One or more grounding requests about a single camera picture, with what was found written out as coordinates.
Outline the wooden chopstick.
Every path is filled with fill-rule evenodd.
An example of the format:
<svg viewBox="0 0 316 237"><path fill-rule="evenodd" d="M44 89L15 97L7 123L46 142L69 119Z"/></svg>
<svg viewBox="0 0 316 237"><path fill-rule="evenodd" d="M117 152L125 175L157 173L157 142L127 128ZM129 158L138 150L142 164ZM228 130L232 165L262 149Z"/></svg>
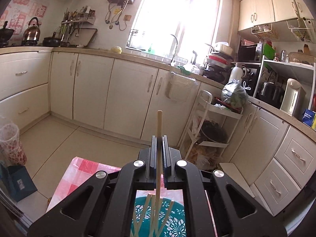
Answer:
<svg viewBox="0 0 316 237"><path fill-rule="evenodd" d="M150 232L149 237L153 237L156 229L156 217L158 214L159 207L159 198L156 198L155 195L151 196L151 212L150 212Z"/></svg>
<svg viewBox="0 0 316 237"><path fill-rule="evenodd" d="M161 171L162 171L162 110L157 111L157 148L156 148L156 192L155 192L155 215L153 220L153 230L155 236L158 236L159 224L159 202L161 193Z"/></svg>
<svg viewBox="0 0 316 237"><path fill-rule="evenodd" d="M147 194L135 200L131 236L150 236L155 213L155 195Z"/></svg>
<svg viewBox="0 0 316 237"><path fill-rule="evenodd" d="M163 222L162 222L161 227L159 228L157 237L159 237L159 236L161 235L161 233L162 233L162 231L163 231L163 229L164 229L164 227L165 227L165 224L166 224L166 222L167 222L167 220L168 220L168 218L169 218L169 216L170 216L170 213L171 213L171 211L172 211L173 205L174 205L174 200L171 200L171 201L170 201L170 204L169 204L169 207L168 207L168 210L167 210L167 212L166 212L165 218L164 218L164 220L163 220Z"/></svg>
<svg viewBox="0 0 316 237"><path fill-rule="evenodd" d="M159 212L159 219L156 229L154 230L154 236L157 236L159 228L162 225L162 222L165 218L166 212L168 210L170 201L167 198L162 198L160 202L160 212Z"/></svg>
<svg viewBox="0 0 316 237"><path fill-rule="evenodd" d="M140 230L144 219L150 218L150 212L147 213L147 211L150 208L151 196L152 194L147 194L146 196L136 198L132 220L134 230Z"/></svg>

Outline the teal perforated plastic basket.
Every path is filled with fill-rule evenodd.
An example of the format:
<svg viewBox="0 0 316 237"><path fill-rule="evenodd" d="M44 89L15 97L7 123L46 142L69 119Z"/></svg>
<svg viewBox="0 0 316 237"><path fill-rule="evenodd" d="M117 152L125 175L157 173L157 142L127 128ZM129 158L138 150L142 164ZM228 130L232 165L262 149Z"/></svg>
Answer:
<svg viewBox="0 0 316 237"><path fill-rule="evenodd" d="M151 232L154 218L151 206L154 204L148 195L136 198L130 236L186 236L184 206L167 198L160 201L157 229Z"/></svg>

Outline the black wok on cart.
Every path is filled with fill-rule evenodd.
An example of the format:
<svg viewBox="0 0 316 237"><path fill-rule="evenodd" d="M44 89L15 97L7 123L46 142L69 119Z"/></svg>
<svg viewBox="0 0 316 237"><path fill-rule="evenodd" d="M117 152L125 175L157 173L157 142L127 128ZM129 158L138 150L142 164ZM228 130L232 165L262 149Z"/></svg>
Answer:
<svg viewBox="0 0 316 237"><path fill-rule="evenodd" d="M196 144L201 144L204 141L225 143L227 140L226 132L214 121L204 121L200 129L200 138Z"/></svg>

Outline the white rolling shelf cart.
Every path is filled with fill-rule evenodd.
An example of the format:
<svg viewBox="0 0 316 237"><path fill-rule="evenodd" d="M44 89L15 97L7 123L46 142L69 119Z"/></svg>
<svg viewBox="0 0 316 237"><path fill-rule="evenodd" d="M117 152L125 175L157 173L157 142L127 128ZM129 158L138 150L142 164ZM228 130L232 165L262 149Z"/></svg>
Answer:
<svg viewBox="0 0 316 237"><path fill-rule="evenodd" d="M201 90L179 141L182 158L199 169L214 169L229 145L243 110L231 108L209 91Z"/></svg>

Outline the white wooden step stool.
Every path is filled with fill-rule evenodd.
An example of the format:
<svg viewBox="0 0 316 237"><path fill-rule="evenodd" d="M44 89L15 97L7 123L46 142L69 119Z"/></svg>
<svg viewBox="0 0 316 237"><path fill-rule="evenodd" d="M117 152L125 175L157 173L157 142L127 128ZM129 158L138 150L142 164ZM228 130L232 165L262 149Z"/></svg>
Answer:
<svg viewBox="0 0 316 237"><path fill-rule="evenodd" d="M255 198L252 190L250 189L249 185L247 184L246 180L239 172L239 169L233 163L220 163L220 169L231 177L243 190L245 190L250 196Z"/></svg>

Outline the pink checkered tablecloth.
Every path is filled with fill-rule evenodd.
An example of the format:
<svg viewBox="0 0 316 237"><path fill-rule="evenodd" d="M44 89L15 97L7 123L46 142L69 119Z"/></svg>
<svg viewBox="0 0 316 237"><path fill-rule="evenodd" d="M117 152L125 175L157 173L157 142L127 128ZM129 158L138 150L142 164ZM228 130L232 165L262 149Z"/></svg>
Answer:
<svg viewBox="0 0 316 237"><path fill-rule="evenodd" d="M60 203L64 198L70 195L74 190L81 186L86 180L88 180L92 175L98 171L105 171L107 173L114 173L119 171L119 167L114 167L106 164L101 164L80 157L74 157L69 164L66 172L62 176L53 197L48 205L47 210L51 210L58 203ZM155 195L154 190L137 191L136 198L141 196L146 196L147 194ZM164 187L163 177L161 177L161 198L167 198L174 200L183 205L183 193L181 190L167 190Z"/></svg>

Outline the green bag of vegetables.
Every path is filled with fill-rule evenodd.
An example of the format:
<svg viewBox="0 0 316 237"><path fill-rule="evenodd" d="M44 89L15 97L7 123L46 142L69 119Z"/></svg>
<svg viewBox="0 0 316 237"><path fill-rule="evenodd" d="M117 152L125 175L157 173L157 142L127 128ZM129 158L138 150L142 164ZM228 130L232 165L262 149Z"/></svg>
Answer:
<svg viewBox="0 0 316 237"><path fill-rule="evenodd" d="M222 89L221 101L235 109L241 109L248 101L248 93L238 80L230 80Z"/></svg>

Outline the white thermos jug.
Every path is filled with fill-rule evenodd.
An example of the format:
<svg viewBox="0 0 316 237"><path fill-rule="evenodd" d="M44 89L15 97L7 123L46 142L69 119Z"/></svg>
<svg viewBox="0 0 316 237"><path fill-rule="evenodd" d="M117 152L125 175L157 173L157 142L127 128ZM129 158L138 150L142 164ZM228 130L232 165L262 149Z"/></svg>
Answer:
<svg viewBox="0 0 316 237"><path fill-rule="evenodd" d="M242 83L242 80L246 76L246 67L244 66L235 66L232 68L232 71L230 73L229 82L232 80L236 80L240 84Z"/></svg>

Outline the black rice cooker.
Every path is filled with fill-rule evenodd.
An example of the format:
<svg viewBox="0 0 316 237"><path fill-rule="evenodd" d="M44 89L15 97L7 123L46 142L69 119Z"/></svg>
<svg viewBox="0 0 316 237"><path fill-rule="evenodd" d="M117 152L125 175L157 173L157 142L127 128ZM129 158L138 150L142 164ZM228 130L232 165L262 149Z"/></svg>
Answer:
<svg viewBox="0 0 316 237"><path fill-rule="evenodd" d="M280 108L284 93L285 91L282 87L272 82L264 82L258 92L258 97L261 101L276 108Z"/></svg>

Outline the dark blue box on floor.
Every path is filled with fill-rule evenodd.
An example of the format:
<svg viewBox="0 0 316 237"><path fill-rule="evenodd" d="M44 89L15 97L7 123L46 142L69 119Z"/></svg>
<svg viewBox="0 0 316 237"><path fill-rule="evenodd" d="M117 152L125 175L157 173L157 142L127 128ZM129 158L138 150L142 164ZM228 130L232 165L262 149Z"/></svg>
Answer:
<svg viewBox="0 0 316 237"><path fill-rule="evenodd" d="M22 165L4 167L1 164L1 181L8 190L9 196L16 202L38 190L27 169Z"/></svg>

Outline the white floral trash bin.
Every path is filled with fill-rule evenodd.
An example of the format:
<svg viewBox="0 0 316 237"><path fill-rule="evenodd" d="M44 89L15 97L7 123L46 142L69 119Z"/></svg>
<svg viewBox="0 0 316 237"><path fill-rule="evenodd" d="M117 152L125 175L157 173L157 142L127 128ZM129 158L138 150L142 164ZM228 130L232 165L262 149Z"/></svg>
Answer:
<svg viewBox="0 0 316 237"><path fill-rule="evenodd" d="M25 166L27 157L16 124L9 123L1 127L1 147L11 164Z"/></svg>

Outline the white electric water boiler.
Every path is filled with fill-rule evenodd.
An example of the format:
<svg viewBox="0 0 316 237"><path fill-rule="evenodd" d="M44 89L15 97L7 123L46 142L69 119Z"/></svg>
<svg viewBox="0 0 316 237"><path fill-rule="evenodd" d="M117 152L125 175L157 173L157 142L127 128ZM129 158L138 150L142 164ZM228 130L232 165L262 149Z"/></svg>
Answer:
<svg viewBox="0 0 316 237"><path fill-rule="evenodd" d="M295 79L289 78L281 104L281 110L292 117L298 118L305 99L306 92Z"/></svg>

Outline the black frying pan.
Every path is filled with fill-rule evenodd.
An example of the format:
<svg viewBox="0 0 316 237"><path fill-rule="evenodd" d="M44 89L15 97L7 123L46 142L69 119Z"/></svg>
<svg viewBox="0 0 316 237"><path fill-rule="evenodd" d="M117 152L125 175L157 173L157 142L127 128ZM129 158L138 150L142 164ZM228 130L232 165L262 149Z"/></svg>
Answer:
<svg viewBox="0 0 316 237"><path fill-rule="evenodd" d="M59 47L61 45L61 39L56 37L56 32L53 35L43 39L43 46L45 47Z"/></svg>

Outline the copper kettle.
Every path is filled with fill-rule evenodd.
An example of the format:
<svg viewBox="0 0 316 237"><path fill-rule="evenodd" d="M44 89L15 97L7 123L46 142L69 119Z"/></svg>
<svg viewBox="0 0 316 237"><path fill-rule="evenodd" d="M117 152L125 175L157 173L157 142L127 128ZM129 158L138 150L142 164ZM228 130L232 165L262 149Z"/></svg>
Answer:
<svg viewBox="0 0 316 237"><path fill-rule="evenodd" d="M40 24L37 17L33 17L29 23L28 28L24 31L23 39L21 41L22 46L34 46L37 45L40 38Z"/></svg>

